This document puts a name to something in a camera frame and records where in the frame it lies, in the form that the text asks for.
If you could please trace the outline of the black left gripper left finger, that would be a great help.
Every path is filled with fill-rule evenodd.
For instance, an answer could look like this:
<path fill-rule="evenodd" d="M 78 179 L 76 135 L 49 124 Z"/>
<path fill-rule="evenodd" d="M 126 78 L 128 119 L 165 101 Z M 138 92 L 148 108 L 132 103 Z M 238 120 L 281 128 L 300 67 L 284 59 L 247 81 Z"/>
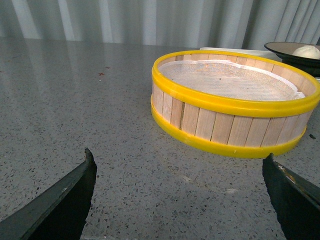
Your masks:
<path fill-rule="evenodd" d="M 79 240 L 94 193 L 97 165 L 85 161 L 0 223 L 2 240 Z"/>

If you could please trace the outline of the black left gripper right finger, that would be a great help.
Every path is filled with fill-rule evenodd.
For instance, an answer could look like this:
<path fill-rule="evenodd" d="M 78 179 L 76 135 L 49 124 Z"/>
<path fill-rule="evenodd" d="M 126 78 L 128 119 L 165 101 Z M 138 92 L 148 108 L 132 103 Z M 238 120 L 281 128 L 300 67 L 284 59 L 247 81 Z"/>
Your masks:
<path fill-rule="evenodd" d="M 262 161 L 262 175 L 271 204 L 288 240 L 320 238 L 320 188 L 274 161 Z"/>

